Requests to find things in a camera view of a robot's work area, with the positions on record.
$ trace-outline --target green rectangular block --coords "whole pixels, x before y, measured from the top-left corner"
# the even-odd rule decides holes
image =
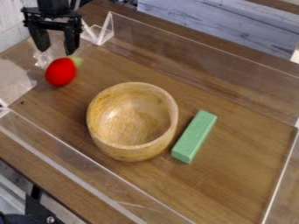
[[[193,118],[179,141],[173,147],[173,156],[186,164],[193,162],[217,120],[218,117],[205,110],[199,110],[197,116]]]

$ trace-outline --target wooden table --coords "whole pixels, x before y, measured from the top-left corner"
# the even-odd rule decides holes
[[[242,57],[262,60],[266,65],[290,74],[297,74],[299,71],[298,65],[289,61],[211,38],[142,13],[121,9],[107,2],[95,1],[86,7],[82,14],[90,24],[101,24],[110,10],[147,21],[166,30],[170,29]],[[43,75],[43,71],[34,67],[32,55],[34,49],[27,40],[3,54],[3,59],[10,59],[23,69]],[[213,50],[210,55],[215,59],[221,58],[219,53]],[[146,63],[137,63],[102,47],[90,47],[81,56],[86,62],[77,80],[61,88],[42,82],[18,100],[11,109],[195,222],[258,223],[267,208],[286,161],[286,153],[290,151],[294,140],[295,127],[286,122],[291,122],[298,105],[290,106],[290,113],[281,113],[279,118],[286,122],[279,122],[205,90],[201,85],[193,85],[182,77],[170,76],[149,67]],[[255,64],[254,68],[263,73],[270,73],[269,68],[259,64]],[[243,73],[247,72],[242,65],[237,69]],[[195,73],[205,75],[207,72],[202,70]],[[205,109],[219,117],[191,165],[177,161],[170,156],[170,151],[142,163],[122,163],[105,156],[93,143],[86,124],[87,106],[99,91],[125,81],[153,83],[165,88],[175,98],[181,108],[175,139],[183,133],[198,109]],[[274,97],[273,103],[275,102],[279,102],[279,99]],[[133,222],[32,153],[24,152],[23,147],[4,134],[0,134],[0,143],[2,159],[86,221],[91,223]],[[82,175],[86,179],[93,179],[95,185],[103,184],[103,180],[97,178],[93,171],[83,172]]]
[[[294,14],[299,14],[299,1],[298,0],[247,0],[255,4],[263,4],[271,8],[277,8],[281,11],[289,11]]]

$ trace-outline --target bowl rim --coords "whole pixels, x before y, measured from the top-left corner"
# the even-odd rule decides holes
[[[167,129],[167,131],[155,139],[153,140],[151,142],[149,143],[143,143],[143,144],[138,144],[138,145],[125,145],[125,144],[119,144],[119,143],[111,143],[107,139],[105,139],[103,137],[101,136],[97,136],[94,133],[93,133],[93,127],[90,126],[90,113],[91,113],[91,109],[94,107],[94,104],[98,100],[98,98],[107,92],[107,91],[111,91],[111,89],[119,87],[119,86],[126,86],[126,85],[145,85],[145,86],[149,86],[151,88],[155,88],[162,94],[165,94],[167,100],[170,101],[171,103],[171,107],[174,109],[174,119],[171,120],[171,125]],[[87,112],[87,124],[89,124],[89,131],[90,131],[90,134],[93,136],[93,138],[95,137],[103,144],[114,147],[114,148],[119,148],[119,149],[123,149],[123,150],[139,150],[139,149],[143,149],[143,148],[147,148],[150,147],[151,145],[157,144],[166,136],[170,135],[170,133],[173,131],[175,131],[177,129],[177,125],[178,125],[178,121],[179,121],[179,107],[178,107],[178,104],[177,104],[177,101],[174,99],[174,97],[171,96],[171,94],[161,87],[158,87],[157,85],[154,84],[150,84],[150,83],[146,83],[146,82],[138,82],[138,81],[130,81],[130,82],[122,82],[119,84],[117,84],[115,86],[113,87],[109,87],[106,88],[103,91],[101,91],[98,93],[98,95],[95,96],[95,98],[93,99],[90,105],[89,105],[89,112]]]

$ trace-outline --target wooden bowl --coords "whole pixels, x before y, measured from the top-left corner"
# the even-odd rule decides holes
[[[89,131],[114,159],[142,161],[163,152],[174,139],[179,109],[159,87],[127,82],[107,88],[89,105]]]

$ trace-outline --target green block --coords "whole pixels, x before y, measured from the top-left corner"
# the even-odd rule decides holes
[[[179,141],[173,147],[173,156],[186,164],[193,162],[217,120],[218,117],[203,110],[199,110],[193,118]]]

